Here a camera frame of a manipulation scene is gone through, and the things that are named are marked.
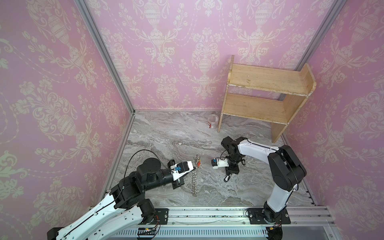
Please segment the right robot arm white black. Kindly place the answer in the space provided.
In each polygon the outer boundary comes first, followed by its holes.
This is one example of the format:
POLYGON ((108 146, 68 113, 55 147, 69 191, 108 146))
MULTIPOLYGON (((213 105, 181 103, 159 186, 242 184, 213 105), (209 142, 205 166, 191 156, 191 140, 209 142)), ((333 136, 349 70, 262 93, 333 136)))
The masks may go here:
POLYGON ((239 163, 244 162, 244 157, 252 157, 270 166, 274 188, 268 200, 264 204, 265 221, 276 223, 283 215, 287 202, 292 192, 299 189, 299 184, 307 175, 307 170, 301 163, 293 149, 288 145, 271 147, 250 141, 245 137, 233 140, 226 137, 221 142, 222 147, 228 153, 224 158, 214 159, 212 166, 225 168, 228 182, 232 175, 240 172, 239 163))

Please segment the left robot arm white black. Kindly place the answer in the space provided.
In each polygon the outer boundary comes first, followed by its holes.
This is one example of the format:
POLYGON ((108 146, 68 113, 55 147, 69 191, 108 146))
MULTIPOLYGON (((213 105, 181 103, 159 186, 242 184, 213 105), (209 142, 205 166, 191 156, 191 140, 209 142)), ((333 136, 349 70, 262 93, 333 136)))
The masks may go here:
POLYGON ((172 184, 183 185, 183 177, 195 170, 191 161, 176 164, 169 161, 167 168, 157 158, 148 158, 114 186, 94 208, 63 228, 47 232, 49 240, 106 240, 129 226, 150 223, 156 210, 145 197, 149 190, 172 184))

